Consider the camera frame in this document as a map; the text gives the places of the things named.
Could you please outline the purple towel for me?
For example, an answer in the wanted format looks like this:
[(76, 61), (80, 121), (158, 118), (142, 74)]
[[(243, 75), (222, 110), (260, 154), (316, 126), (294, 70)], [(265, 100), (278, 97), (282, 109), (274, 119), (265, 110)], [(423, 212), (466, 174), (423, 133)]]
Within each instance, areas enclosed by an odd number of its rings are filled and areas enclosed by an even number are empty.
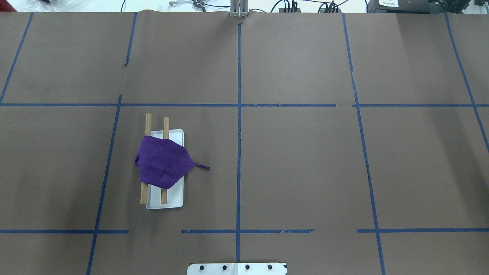
[(139, 180), (161, 189), (172, 188), (194, 167), (210, 170), (206, 165), (194, 162), (188, 151), (171, 139), (159, 139), (145, 135), (134, 165), (139, 169)]

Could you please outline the white rack base tray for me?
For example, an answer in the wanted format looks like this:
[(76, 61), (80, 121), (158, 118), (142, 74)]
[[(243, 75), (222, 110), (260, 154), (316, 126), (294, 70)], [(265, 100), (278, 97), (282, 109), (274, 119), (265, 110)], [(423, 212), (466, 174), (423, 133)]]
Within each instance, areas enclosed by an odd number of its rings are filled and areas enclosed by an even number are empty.
[[(180, 146), (185, 145), (185, 133), (181, 129), (169, 130), (169, 139)], [(147, 202), (148, 210), (180, 208), (184, 204), (185, 178), (182, 177), (170, 189), (167, 190), (167, 202), (161, 203), (161, 188), (148, 185)]]

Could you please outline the inner wooden rack bar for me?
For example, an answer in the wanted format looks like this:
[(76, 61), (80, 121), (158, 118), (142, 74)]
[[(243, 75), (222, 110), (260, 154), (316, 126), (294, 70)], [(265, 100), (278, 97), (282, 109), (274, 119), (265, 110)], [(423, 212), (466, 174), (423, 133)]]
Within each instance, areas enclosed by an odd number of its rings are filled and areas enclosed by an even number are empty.
[[(163, 130), (163, 134), (162, 134), (162, 137), (163, 139), (169, 139), (169, 134), (170, 134), (170, 117), (164, 117), (164, 130)], [(164, 188), (161, 188), (161, 192), (160, 192), (160, 202), (162, 205), (166, 205), (167, 204), (167, 190), (164, 189)]]

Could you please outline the wooden rack bar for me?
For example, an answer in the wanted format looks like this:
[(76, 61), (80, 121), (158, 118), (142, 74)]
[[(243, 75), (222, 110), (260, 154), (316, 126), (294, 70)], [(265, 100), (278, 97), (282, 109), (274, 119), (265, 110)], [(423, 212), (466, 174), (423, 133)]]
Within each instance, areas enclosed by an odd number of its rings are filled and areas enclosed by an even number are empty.
[[(152, 114), (147, 113), (145, 118), (145, 129), (144, 135), (150, 136), (152, 130)], [(147, 203), (148, 197), (148, 184), (141, 182), (140, 183), (140, 204), (145, 205)]]
[[(164, 117), (164, 130), (163, 130), (163, 134), (162, 134), (162, 137), (163, 139), (169, 139), (169, 134), (170, 134), (170, 117)], [(166, 205), (167, 204), (167, 190), (164, 189), (164, 188), (161, 188), (161, 192), (160, 192), (160, 202), (162, 205)]]

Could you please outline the outer wooden rack bar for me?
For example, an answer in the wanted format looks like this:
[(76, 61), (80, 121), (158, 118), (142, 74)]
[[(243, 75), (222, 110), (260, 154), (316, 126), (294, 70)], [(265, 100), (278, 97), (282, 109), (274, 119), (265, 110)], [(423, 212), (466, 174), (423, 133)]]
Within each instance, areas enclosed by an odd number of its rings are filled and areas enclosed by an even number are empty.
[[(152, 114), (147, 113), (145, 118), (145, 129), (144, 135), (150, 136), (152, 130)], [(145, 205), (147, 203), (148, 197), (148, 184), (141, 182), (140, 183), (140, 204)]]

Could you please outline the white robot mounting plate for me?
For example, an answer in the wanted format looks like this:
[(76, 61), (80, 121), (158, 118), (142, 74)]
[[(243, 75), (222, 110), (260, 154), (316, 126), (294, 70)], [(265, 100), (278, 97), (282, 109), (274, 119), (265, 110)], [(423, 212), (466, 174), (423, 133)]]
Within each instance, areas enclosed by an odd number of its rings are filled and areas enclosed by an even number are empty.
[(196, 263), (187, 268), (187, 275), (287, 275), (286, 263)]

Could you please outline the black device box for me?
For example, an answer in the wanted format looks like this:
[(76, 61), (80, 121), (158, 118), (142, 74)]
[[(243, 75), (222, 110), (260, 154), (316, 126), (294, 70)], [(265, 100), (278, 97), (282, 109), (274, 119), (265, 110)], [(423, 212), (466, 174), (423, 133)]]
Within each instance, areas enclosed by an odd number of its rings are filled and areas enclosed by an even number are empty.
[(369, 0), (368, 13), (460, 14), (470, 0)]

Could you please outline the grey aluminium frame post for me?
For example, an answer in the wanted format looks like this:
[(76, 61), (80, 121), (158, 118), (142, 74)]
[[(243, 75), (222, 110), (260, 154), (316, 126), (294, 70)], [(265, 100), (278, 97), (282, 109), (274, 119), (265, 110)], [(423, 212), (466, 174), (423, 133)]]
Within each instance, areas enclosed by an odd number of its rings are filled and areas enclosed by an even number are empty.
[(231, 18), (244, 18), (244, 17), (248, 17), (248, 14), (249, 14), (248, 0), (230, 1)]

